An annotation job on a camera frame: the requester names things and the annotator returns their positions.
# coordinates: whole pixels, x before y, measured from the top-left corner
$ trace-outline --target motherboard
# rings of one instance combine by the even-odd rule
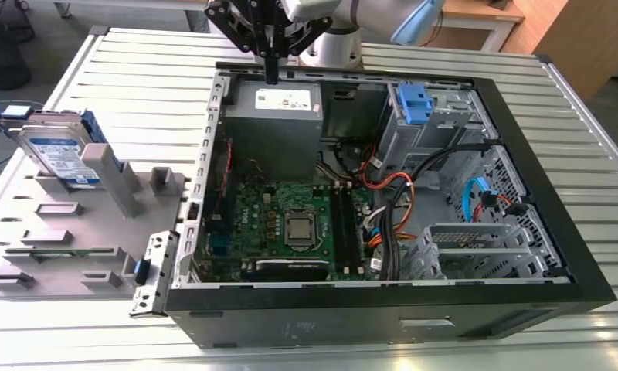
[[[366,189],[251,182],[235,192],[231,233],[211,233],[198,258],[202,281],[366,279]]]

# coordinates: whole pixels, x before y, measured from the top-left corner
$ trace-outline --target metal table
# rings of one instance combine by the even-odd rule
[[[111,29],[86,38],[45,108],[90,108],[115,155],[135,171],[162,165],[189,176],[214,63],[249,59],[222,36]],[[363,67],[497,81],[618,296],[618,149],[553,66],[531,56],[365,44]],[[41,192],[25,179],[33,172],[18,150],[0,177],[0,241],[25,228],[2,218],[14,197]],[[194,346],[171,320],[129,319],[129,306],[127,300],[0,300],[0,365],[45,370],[66,369],[67,362],[91,362],[99,369],[158,362],[174,363],[166,369],[195,369],[186,362],[261,370],[618,369],[618,302],[497,341],[210,351]]]

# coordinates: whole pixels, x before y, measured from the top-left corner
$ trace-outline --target blue latch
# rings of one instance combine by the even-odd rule
[[[422,83],[398,84],[398,100],[410,125],[427,124],[433,114],[433,97],[425,92]]]

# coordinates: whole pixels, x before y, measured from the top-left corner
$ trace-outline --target open computer tower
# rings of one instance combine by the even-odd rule
[[[147,249],[134,314],[205,348],[398,344],[615,300],[491,80],[279,75],[217,66],[183,229]]]

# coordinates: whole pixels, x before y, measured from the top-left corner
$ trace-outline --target power supply label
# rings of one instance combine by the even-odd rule
[[[71,188],[94,188],[99,183],[97,173],[79,159],[81,147],[73,139],[30,138],[38,158],[57,177]]]
[[[309,90],[258,89],[254,108],[257,110],[311,110]]]

